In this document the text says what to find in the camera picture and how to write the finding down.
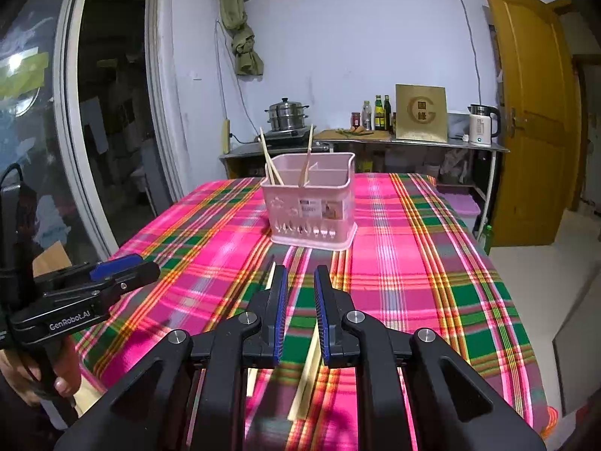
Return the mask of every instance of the wooden door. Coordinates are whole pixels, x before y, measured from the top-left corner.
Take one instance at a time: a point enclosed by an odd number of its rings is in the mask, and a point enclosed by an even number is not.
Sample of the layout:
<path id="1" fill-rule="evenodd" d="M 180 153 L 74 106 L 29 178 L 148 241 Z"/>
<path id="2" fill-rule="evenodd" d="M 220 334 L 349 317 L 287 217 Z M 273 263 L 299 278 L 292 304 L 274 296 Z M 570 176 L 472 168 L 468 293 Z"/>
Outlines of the wooden door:
<path id="1" fill-rule="evenodd" d="M 575 187 L 579 130 L 561 23 L 540 0 L 488 0 L 499 40 L 510 153 L 492 226 L 497 246 L 555 240 Z"/>

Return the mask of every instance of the kettle handle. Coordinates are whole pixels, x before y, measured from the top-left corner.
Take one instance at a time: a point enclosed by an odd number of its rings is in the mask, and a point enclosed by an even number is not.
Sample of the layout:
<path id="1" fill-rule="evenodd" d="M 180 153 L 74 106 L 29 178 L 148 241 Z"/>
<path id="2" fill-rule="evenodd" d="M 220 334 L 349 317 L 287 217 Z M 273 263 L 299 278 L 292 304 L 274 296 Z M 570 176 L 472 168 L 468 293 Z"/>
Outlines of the kettle handle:
<path id="1" fill-rule="evenodd" d="M 494 134 L 491 131 L 491 138 L 498 137 L 501 134 L 501 113 L 498 108 L 490 107 L 492 112 L 497 116 L 497 132 Z"/>

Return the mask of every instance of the electric kettle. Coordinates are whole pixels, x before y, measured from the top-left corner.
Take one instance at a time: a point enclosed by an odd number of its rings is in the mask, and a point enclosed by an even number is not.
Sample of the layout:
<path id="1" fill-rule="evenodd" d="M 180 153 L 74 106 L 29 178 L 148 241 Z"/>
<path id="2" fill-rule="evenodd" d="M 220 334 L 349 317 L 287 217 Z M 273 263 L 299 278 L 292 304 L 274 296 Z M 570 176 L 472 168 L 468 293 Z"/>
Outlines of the electric kettle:
<path id="1" fill-rule="evenodd" d="M 470 143 L 490 146 L 491 139 L 498 137 L 501 132 L 501 113 L 495 107 L 486 105 L 470 105 Z M 497 132 L 492 133 L 491 114 L 497 116 Z"/>

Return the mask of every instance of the plastic bin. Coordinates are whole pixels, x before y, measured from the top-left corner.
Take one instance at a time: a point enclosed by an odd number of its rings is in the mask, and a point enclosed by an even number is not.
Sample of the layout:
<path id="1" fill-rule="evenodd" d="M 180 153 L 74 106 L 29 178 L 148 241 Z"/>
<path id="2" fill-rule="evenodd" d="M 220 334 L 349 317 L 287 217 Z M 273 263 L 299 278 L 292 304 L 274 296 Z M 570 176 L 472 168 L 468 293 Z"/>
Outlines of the plastic bin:
<path id="1" fill-rule="evenodd" d="M 357 232 L 355 223 L 355 155 L 312 154 L 308 182 L 299 187 L 306 154 L 282 154 L 273 158 L 284 185 L 261 182 L 277 244 L 342 251 Z"/>
<path id="2" fill-rule="evenodd" d="M 451 193 L 441 194 L 441 196 L 450 203 L 453 210 L 457 212 L 461 220 L 464 221 L 464 224 L 468 226 L 468 230 L 474 232 L 476 218 L 480 215 L 480 207 L 474 202 L 472 196 L 470 194 L 461 195 Z"/>

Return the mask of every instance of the hand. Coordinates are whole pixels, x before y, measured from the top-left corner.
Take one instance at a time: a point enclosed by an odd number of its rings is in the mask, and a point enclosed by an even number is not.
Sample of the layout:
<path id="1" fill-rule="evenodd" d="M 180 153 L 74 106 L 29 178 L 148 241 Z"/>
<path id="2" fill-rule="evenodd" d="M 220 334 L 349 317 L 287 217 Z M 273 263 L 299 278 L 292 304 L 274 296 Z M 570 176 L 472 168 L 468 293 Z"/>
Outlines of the hand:
<path id="1" fill-rule="evenodd" d="M 35 361 L 25 354 L 19 355 L 12 349 L 0 351 L 0 371 L 8 384 L 14 391 L 30 406 L 39 405 L 40 398 L 34 393 L 31 385 L 31 376 L 23 366 L 25 363 L 31 373 L 40 379 L 40 369 Z M 79 358 L 75 352 L 75 345 L 70 337 L 62 342 L 61 353 L 53 365 L 56 373 L 54 388 L 63 397 L 70 397 L 79 390 L 81 385 L 81 372 L 79 370 Z"/>

